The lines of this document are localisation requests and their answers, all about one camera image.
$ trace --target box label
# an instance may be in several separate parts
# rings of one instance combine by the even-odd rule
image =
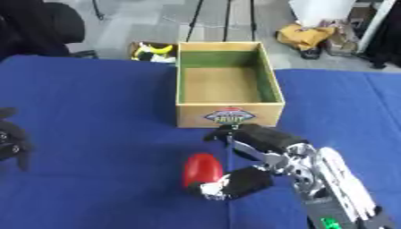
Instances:
[[[236,125],[254,117],[254,114],[238,107],[226,107],[205,116],[206,119],[222,125]]]

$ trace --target green light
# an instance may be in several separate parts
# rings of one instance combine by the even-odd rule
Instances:
[[[340,224],[334,218],[322,218],[321,222],[323,223],[326,229],[341,229]]]

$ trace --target yellow bag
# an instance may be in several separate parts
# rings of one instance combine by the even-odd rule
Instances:
[[[336,28],[304,29],[301,25],[293,23],[277,32],[277,40],[301,51],[316,47],[321,41],[334,34]]]

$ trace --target screw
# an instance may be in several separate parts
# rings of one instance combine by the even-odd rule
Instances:
[[[14,154],[20,152],[20,150],[21,150],[21,149],[20,149],[19,146],[17,146],[17,145],[14,145],[14,146],[13,146],[13,153],[14,153]]]
[[[0,140],[7,140],[8,136],[6,132],[0,131]]]

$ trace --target tripod leg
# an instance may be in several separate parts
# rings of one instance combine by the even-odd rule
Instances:
[[[95,9],[95,14],[99,20],[103,21],[105,19],[105,15],[98,9],[98,1],[92,0],[93,8]]]
[[[255,0],[251,0],[251,30],[252,30],[252,41],[255,41],[255,32],[258,28],[255,20]]]
[[[230,26],[230,13],[231,13],[231,0],[227,0],[226,23],[225,23],[225,26],[224,26],[223,41],[227,41],[228,27]]]
[[[198,20],[198,17],[199,17],[199,13],[201,12],[202,5],[203,5],[203,0],[199,0],[198,6],[196,7],[195,15],[193,15],[193,19],[190,23],[190,31],[188,32],[186,42],[190,41],[191,35],[193,33],[193,29],[195,28],[196,21]]]

